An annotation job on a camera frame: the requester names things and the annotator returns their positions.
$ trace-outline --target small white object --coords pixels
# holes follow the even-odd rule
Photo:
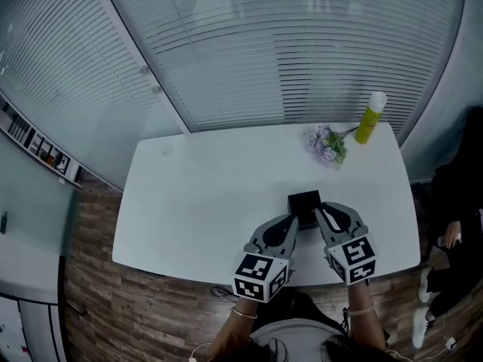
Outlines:
[[[268,303],[288,282],[290,261],[240,252],[232,270],[232,288],[236,296]]]
[[[449,351],[453,351],[454,348],[456,347],[456,341],[454,340],[453,337],[451,337],[450,339],[448,339],[446,341],[446,348],[449,350]]]
[[[369,109],[373,112],[380,114],[384,110],[384,106],[387,102],[387,96],[382,91],[373,91],[371,98],[369,99]]]

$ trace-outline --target window blind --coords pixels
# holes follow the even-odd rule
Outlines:
[[[99,0],[0,0],[0,89],[121,189],[139,140],[180,133]]]
[[[463,0],[113,0],[193,131],[358,121],[371,91],[402,140]]]

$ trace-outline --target white sneaker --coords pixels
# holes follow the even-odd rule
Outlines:
[[[421,271],[420,290],[418,291],[417,295],[422,303],[429,302],[429,299],[431,298],[431,293],[428,292],[428,275],[431,271],[432,268],[429,267],[426,267]]]
[[[432,327],[432,322],[426,319],[426,313],[429,307],[419,307],[413,316],[413,345],[415,348],[421,348],[424,342],[424,336],[428,329]]]

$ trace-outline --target bracelet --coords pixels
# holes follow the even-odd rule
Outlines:
[[[371,312],[373,310],[374,310],[374,303],[372,303],[369,307],[363,308],[362,310],[358,310],[358,311],[351,311],[349,308],[349,315],[351,317],[358,317],[360,315],[367,314],[368,312]]]
[[[248,319],[258,319],[258,315],[253,316],[253,315],[243,314],[242,312],[238,311],[235,307],[232,307],[232,312],[235,312],[235,314],[238,314],[241,317],[245,317],[245,318],[248,318]]]

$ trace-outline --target wooden floor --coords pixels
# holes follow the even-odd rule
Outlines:
[[[211,285],[114,263],[112,243],[121,195],[91,176],[83,185],[65,277],[66,298],[87,311],[82,317],[66,308],[72,360],[187,361],[198,344],[214,338],[232,304],[213,297]],[[420,226],[422,242],[425,228]],[[438,250],[433,250],[433,255],[430,262],[444,266],[445,255]],[[413,269],[372,280],[377,312],[391,334],[390,348],[420,360],[445,347],[443,336],[453,336],[459,342],[458,349],[463,350],[483,323],[483,289],[473,291],[446,316],[444,332],[443,320],[439,320],[417,351],[411,343],[411,331],[412,314],[420,304],[418,277],[418,269]],[[341,321],[342,309],[348,305],[343,285],[302,290],[325,314]],[[432,360],[463,360],[462,354],[445,352]]]

